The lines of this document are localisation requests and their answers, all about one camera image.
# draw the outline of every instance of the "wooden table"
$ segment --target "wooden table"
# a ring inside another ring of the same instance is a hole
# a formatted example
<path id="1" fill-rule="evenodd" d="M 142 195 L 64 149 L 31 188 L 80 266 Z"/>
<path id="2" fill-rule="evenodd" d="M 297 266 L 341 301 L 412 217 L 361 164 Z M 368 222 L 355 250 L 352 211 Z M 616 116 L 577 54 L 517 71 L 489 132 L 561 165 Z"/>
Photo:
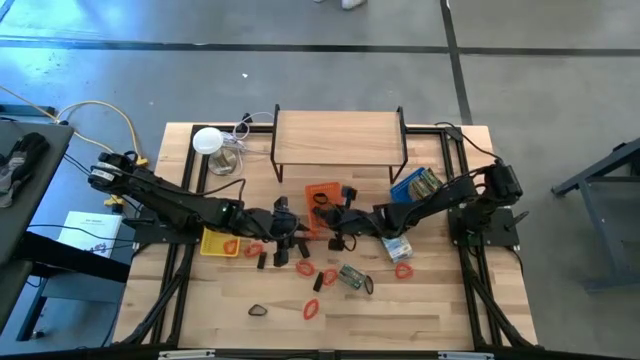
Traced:
<path id="1" fill-rule="evenodd" d="M 192 124 L 167 124 L 156 174 L 180 184 L 189 146 Z M 465 126 L 464 133 L 476 144 L 491 150 L 485 126 Z M 431 167 L 445 179 L 440 141 L 435 136 L 407 135 L 409 163 L 400 178 L 420 166 Z M 269 151 L 270 134 L 252 134 L 250 149 Z M 469 168 L 489 164 L 492 159 L 465 144 Z M 200 158 L 196 158 L 196 169 Z M 198 171 L 193 172 L 192 191 Z M 304 186 L 339 181 L 358 189 L 354 208 L 371 211 L 373 204 L 390 201 L 387 169 L 380 167 L 295 166 L 287 169 L 284 183 L 276 180 L 268 155 L 245 157 L 243 177 L 247 179 L 243 199 L 247 207 L 272 209 L 281 195 L 289 197 L 293 212 L 308 223 Z M 208 176 L 207 189 L 229 182 L 236 176 Z M 216 194 L 237 197 L 237 188 Z M 342 283 L 312 290 L 314 279 L 295 271 L 300 259 L 297 249 L 290 251 L 287 266 L 274 268 L 275 244 L 268 244 L 267 267 L 256 269 L 256 259 L 205 257 L 196 254 L 190 276 L 181 348 L 253 349 L 350 349 L 350 350 L 447 350 L 472 349 L 467 306 L 456 249 L 450 244 L 446 216 L 439 213 L 424 219 L 406 233 L 414 255 L 408 261 L 415 269 L 413 278 L 399 281 L 394 265 L 383 246 L 373 238 L 361 237 L 356 251 L 332 252 L 325 241 L 309 244 L 310 260 L 318 269 L 348 263 L 375 281 L 375 292 L 352 290 Z M 242 247 L 250 243 L 243 240 Z M 166 245 L 152 245 L 138 255 L 131 266 L 114 340 L 129 335 L 143 319 L 158 296 L 167 253 Z M 526 339 L 536 342 L 520 267 L 505 249 L 487 248 L 490 276 L 496 301 Z M 304 304 L 320 301 L 320 312 L 305 321 Z M 254 304 L 265 306 L 266 317 L 251 317 Z M 163 339 L 173 317 L 169 304 Z M 486 312 L 479 306 L 483 334 L 489 339 Z"/>

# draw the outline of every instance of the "gray floor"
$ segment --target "gray floor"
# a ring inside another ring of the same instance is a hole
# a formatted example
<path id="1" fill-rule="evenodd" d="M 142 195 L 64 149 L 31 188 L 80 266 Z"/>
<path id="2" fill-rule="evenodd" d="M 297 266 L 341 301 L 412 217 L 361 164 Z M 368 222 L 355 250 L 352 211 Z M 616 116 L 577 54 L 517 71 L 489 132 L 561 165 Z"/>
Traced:
<path id="1" fill-rule="evenodd" d="M 451 0 L 450 6 L 460 46 L 640 47 L 640 6 L 632 0 Z M 334 0 L 16 0 L 0 35 L 444 46 L 442 24 L 435 0 L 369 0 L 353 12 L 341 11 Z M 62 107 L 100 99 L 118 105 L 154 161 L 166 122 L 236 121 L 276 102 L 332 110 L 402 105 L 408 123 L 460 123 L 448 55 L 0 48 L 0 59 L 1 83 L 37 103 Z M 525 190 L 516 208 L 531 211 L 519 232 L 540 344 L 639 357 L 639 289 L 584 292 L 580 281 L 607 274 L 602 248 L 581 198 L 556 200 L 549 189 L 638 137 L 640 58 L 462 56 L 461 62 L 473 121 L 490 126 L 496 151 L 513 164 Z M 0 102 L 13 101 L 0 93 Z M 80 109 L 72 123 L 117 151 L 131 148 L 125 124 L 102 108 Z M 87 165 L 98 152 L 75 139 L 69 148 Z M 106 211 L 103 198 L 64 164 L 35 221 L 62 223 L 69 210 Z M 15 343 L 32 292 L 25 289 L 0 337 L 0 353 L 102 342 L 113 305 L 60 301 L 39 323 L 51 336 Z"/>

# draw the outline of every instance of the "white shoe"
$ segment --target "white shoe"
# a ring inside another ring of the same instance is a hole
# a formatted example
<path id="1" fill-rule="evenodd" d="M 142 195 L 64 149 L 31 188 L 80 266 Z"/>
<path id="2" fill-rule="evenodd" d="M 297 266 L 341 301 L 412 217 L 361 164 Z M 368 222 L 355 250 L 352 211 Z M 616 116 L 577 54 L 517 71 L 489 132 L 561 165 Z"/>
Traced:
<path id="1" fill-rule="evenodd" d="M 367 0 L 342 0 L 342 8 L 344 10 L 351 10 L 354 7 L 360 6 L 366 2 Z"/>

